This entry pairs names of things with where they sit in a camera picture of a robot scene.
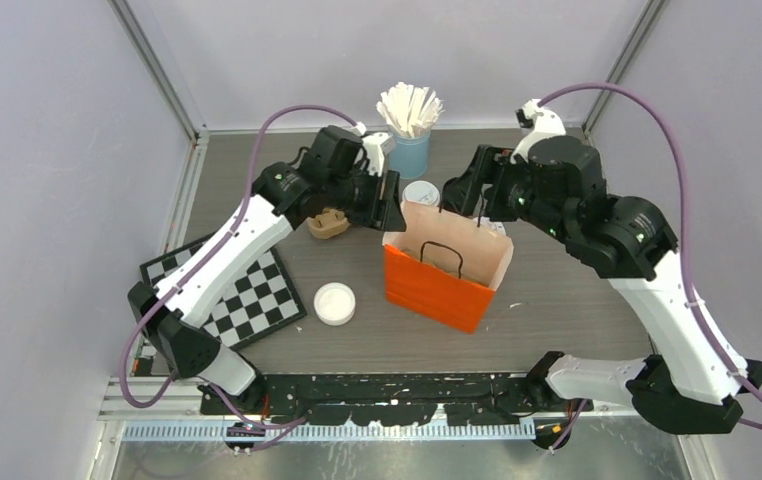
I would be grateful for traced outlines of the white lid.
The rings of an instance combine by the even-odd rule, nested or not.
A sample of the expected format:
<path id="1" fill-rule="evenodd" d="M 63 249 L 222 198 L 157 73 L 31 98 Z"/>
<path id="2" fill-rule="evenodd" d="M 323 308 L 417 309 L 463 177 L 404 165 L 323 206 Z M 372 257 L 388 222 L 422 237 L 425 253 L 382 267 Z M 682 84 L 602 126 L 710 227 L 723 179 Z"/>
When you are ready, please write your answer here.
<path id="1" fill-rule="evenodd" d="M 407 202 L 437 206 L 440 201 L 440 191 L 431 182 L 415 180 L 404 187 L 402 199 Z"/>

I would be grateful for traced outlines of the orange paper takeout bag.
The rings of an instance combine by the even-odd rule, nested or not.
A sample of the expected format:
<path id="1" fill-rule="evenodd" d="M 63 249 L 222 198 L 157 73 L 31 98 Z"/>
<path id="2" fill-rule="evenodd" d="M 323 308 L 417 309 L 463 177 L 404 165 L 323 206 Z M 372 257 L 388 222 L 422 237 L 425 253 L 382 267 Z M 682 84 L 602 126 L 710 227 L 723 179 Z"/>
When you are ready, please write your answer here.
<path id="1" fill-rule="evenodd" d="M 382 240 L 387 301 L 475 332 L 512 261 L 512 239 L 434 205 L 404 200 L 401 210 L 406 230 Z"/>

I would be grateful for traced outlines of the stack of white lids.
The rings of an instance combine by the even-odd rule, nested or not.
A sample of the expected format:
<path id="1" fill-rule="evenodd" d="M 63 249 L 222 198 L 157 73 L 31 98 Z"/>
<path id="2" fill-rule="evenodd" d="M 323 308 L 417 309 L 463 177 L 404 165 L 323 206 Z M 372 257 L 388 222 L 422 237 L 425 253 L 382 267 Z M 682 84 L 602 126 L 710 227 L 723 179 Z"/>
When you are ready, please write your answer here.
<path id="1" fill-rule="evenodd" d="M 314 295 L 313 308 L 317 318 L 328 326 L 348 323 L 356 309 L 353 290 L 340 282 L 321 286 Z"/>

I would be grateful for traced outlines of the single brown cup carrier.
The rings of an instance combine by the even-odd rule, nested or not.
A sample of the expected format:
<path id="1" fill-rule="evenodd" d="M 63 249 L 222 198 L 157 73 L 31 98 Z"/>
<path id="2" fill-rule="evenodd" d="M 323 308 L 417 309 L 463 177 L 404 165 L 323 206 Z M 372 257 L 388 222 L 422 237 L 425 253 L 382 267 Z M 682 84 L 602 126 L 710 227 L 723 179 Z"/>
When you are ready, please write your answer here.
<path id="1" fill-rule="evenodd" d="M 425 256 L 423 259 L 420 259 L 419 254 L 416 251 L 409 249 L 402 249 L 401 252 L 415 261 L 439 269 L 440 271 L 443 271 L 452 277 L 475 283 L 486 284 L 484 280 L 468 275 L 464 270 L 461 270 L 461 274 L 458 274 L 457 267 L 455 265 L 449 264 L 448 262 L 438 263 L 437 261 L 429 259 L 427 256 Z"/>

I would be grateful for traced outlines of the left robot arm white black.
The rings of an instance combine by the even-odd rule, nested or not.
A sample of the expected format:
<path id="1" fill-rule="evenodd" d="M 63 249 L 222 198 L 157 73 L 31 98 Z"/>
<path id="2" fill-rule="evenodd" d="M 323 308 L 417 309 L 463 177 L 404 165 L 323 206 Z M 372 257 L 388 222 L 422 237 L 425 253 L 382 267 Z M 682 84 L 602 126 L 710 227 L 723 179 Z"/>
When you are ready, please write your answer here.
<path id="1" fill-rule="evenodd" d="M 151 286 L 128 292 L 144 337 L 179 377 L 218 386 L 237 412 L 255 412 L 264 398 L 257 371 L 239 353 L 203 329 L 223 292 L 266 251 L 326 208 L 353 225 L 384 232 L 406 228 L 398 172 L 387 157 L 388 133 L 359 136 L 322 128 L 296 164 L 273 163 L 253 181 L 251 195 L 183 265 Z"/>

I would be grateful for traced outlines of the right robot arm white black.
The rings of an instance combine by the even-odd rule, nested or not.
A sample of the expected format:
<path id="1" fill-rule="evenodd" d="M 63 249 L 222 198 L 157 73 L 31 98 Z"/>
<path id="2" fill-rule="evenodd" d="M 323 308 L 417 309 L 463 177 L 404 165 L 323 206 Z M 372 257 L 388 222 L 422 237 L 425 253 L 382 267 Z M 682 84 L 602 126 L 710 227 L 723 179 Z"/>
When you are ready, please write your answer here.
<path id="1" fill-rule="evenodd" d="M 529 371 L 528 397 L 541 410 L 590 399 L 632 407 L 674 435 L 728 434 L 741 420 L 743 385 L 717 354 L 724 338 L 700 327 L 697 293 L 683 280 L 677 237 L 661 210 L 607 190 L 600 153 L 570 136 L 527 154 L 482 144 L 447 180 L 442 209 L 469 216 L 479 202 L 498 222 L 524 221 L 606 280 L 635 312 L 655 352 L 633 360 L 546 353 Z"/>

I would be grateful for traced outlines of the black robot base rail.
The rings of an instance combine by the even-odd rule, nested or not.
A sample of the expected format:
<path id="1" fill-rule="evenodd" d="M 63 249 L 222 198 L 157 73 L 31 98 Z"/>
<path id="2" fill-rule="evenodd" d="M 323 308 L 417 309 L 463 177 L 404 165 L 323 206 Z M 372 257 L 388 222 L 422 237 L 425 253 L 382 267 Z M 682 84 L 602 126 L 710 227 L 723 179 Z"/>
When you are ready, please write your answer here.
<path id="1" fill-rule="evenodd" d="M 422 426 L 437 413 L 451 426 L 510 425 L 533 413 L 592 408 L 547 398 L 524 374 L 509 372 L 266 374 L 231 401 L 246 416 L 318 426 Z"/>

